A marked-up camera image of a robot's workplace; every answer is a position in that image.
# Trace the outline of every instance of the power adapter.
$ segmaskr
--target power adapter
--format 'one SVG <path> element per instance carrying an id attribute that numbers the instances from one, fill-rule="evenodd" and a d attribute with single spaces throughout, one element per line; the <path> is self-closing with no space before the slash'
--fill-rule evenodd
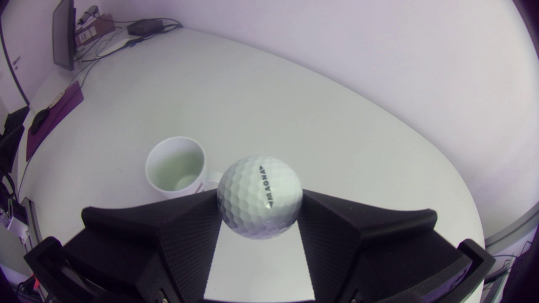
<path id="1" fill-rule="evenodd" d="M 142 19 L 127 26 L 127 32 L 133 36 L 147 37 L 164 29 L 163 20 Z"/>

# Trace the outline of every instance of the computer monitor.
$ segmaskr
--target computer monitor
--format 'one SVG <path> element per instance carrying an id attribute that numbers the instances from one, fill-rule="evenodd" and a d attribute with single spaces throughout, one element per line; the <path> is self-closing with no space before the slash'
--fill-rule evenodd
<path id="1" fill-rule="evenodd" d="M 52 15 L 52 56 L 54 63 L 73 70 L 75 56 L 75 8 L 73 0 L 62 0 Z"/>

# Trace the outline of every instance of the white wall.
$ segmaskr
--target white wall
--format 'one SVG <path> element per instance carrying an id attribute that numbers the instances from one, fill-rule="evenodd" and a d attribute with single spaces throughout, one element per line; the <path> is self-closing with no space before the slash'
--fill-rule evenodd
<path id="1" fill-rule="evenodd" d="M 108 0 L 101 11 L 175 17 L 365 96 L 449 158 L 486 237 L 539 200 L 539 64 L 510 0 Z"/>
<path id="2" fill-rule="evenodd" d="M 52 61 L 52 13 L 58 3 L 59 0 L 10 0 L 2 14 L 6 48 L 12 62 L 20 56 L 15 74 L 29 100 L 33 99 L 52 71 L 61 70 Z M 93 4 L 99 5 L 99 0 L 75 0 L 77 18 Z M 12 83 L 3 57 L 2 53 L 0 72 L 4 76 L 0 78 L 0 88 L 6 86 L 8 89 L 0 90 L 0 97 L 8 110 L 13 112 L 25 103 Z"/>

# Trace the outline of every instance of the computer mouse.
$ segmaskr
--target computer mouse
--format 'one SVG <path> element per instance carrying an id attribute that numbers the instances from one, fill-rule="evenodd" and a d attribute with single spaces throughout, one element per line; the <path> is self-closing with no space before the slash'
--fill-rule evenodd
<path id="1" fill-rule="evenodd" d="M 34 120 L 32 121 L 32 126 L 30 126 L 30 133 L 32 133 L 32 135 L 35 135 L 37 133 L 37 131 L 39 130 L 41 125 L 43 125 L 43 122 L 45 122 L 48 116 L 49 116 L 48 109 L 44 109 L 36 114 L 36 116 L 34 117 Z"/>

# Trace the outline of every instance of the desk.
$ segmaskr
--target desk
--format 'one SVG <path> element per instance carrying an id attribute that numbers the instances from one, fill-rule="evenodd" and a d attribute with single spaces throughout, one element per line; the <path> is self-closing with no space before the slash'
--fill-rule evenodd
<path id="1" fill-rule="evenodd" d="M 33 106 L 45 107 L 69 79 L 51 75 Z M 204 146 L 209 170 L 272 155 L 296 171 L 305 189 L 383 208 L 431 208 L 436 230 L 450 243 L 483 244 L 472 197 L 440 151 L 369 100 L 277 56 L 181 29 L 99 62 L 82 91 L 85 101 L 41 144 L 22 184 L 43 237 L 69 241 L 90 205 L 162 200 L 146 181 L 146 156 L 160 141 L 184 135 Z M 276 247 L 285 261 L 264 254 Z M 261 242 L 224 225 L 206 295 L 312 299 L 306 270 L 297 225 Z M 478 302 L 480 290 L 468 302 Z"/>

